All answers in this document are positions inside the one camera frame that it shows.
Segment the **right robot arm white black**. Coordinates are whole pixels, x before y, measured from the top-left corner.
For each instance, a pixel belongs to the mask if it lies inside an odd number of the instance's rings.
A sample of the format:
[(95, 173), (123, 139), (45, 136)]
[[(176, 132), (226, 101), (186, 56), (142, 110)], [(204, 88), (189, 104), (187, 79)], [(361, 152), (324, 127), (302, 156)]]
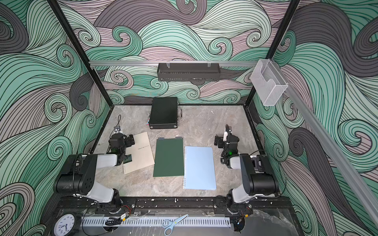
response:
[(266, 155), (238, 152), (239, 138), (226, 132), (215, 136), (214, 145), (222, 149), (220, 162), (229, 169), (240, 170), (242, 184), (227, 195), (232, 203), (247, 203), (259, 197), (275, 197), (279, 183)]

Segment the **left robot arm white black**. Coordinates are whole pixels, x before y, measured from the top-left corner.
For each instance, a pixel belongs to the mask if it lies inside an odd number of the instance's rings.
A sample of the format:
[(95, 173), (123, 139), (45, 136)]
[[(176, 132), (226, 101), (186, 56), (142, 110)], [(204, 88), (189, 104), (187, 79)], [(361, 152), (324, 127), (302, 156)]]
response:
[(119, 191), (106, 187), (95, 180), (96, 170), (120, 166), (127, 158), (126, 149), (135, 144), (133, 135), (121, 132), (110, 136), (106, 154), (72, 154), (63, 164), (55, 182), (54, 192), (77, 195), (100, 204), (122, 205)]

